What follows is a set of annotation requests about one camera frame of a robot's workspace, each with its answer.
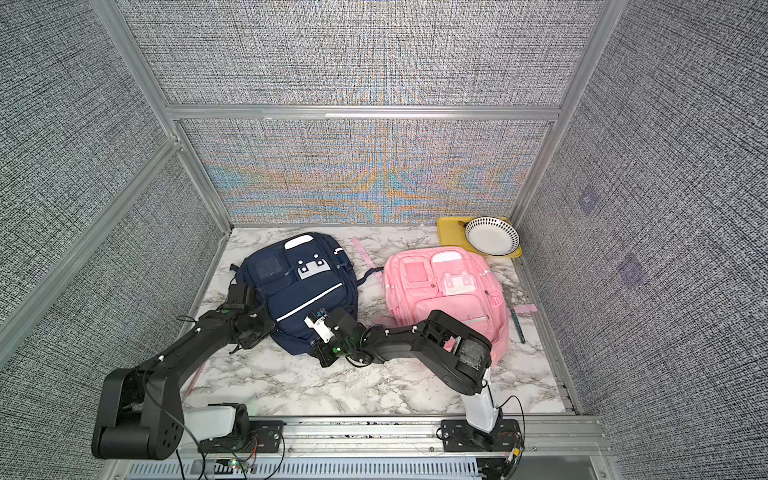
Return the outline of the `navy blue backpack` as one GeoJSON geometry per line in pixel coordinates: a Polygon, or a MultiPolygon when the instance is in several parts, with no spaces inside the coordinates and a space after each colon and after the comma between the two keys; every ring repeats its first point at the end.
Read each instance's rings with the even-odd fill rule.
{"type": "Polygon", "coordinates": [[[324,309],[344,308],[358,313],[358,288],[371,275],[382,272],[371,267],[359,278],[354,263],[338,241],[328,234],[309,232],[264,247],[241,264],[232,264],[234,281],[263,294],[276,322],[271,338],[296,356],[310,352],[320,339],[304,322],[305,317],[324,309]]]}

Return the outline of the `pink backpack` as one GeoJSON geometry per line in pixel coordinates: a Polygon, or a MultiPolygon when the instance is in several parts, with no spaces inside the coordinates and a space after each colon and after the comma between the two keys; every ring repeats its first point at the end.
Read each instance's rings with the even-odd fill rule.
{"type": "Polygon", "coordinates": [[[363,306],[366,325],[400,327],[426,319],[441,310],[485,336],[497,365],[517,354],[541,352],[542,344],[523,298],[521,280],[510,259],[493,260],[460,247],[426,247],[394,253],[375,260],[357,238],[356,253],[371,275],[371,291],[380,296],[377,306],[363,306]],[[509,308],[518,315],[526,337],[520,344],[509,308]]]}

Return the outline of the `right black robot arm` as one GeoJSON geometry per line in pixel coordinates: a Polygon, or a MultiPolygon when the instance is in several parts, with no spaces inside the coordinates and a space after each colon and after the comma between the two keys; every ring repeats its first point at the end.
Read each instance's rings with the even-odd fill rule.
{"type": "Polygon", "coordinates": [[[345,310],[319,310],[304,319],[319,336],[309,355],[327,368],[344,357],[357,368],[395,359],[416,359],[438,379],[458,392],[465,406],[466,422],[489,435],[500,418],[490,389],[490,341],[468,325],[441,310],[413,325],[364,326],[345,310]]]}

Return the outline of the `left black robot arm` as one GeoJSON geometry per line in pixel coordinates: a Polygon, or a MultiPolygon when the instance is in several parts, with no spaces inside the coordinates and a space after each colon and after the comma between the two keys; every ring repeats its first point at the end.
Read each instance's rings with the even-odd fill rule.
{"type": "Polygon", "coordinates": [[[191,428],[180,388],[227,345],[255,347],[275,328],[262,292],[229,287],[226,301],[199,317],[178,340],[132,368],[109,373],[102,385],[91,451],[98,459],[164,460],[191,428]]]}

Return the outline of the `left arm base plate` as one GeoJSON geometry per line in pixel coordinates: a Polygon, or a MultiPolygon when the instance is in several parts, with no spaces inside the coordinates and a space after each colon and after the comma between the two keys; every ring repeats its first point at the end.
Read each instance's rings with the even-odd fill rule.
{"type": "Polygon", "coordinates": [[[256,420],[248,427],[236,426],[227,436],[200,440],[201,453],[235,453],[245,457],[256,453],[278,453],[281,449],[285,423],[281,421],[256,420]]]}

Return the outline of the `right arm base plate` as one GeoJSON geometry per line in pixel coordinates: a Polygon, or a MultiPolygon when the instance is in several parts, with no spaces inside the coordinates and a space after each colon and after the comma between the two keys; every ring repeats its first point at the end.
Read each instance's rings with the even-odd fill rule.
{"type": "Polygon", "coordinates": [[[520,424],[502,418],[490,432],[469,425],[466,420],[443,420],[436,430],[446,452],[512,452],[524,448],[520,424]]]}

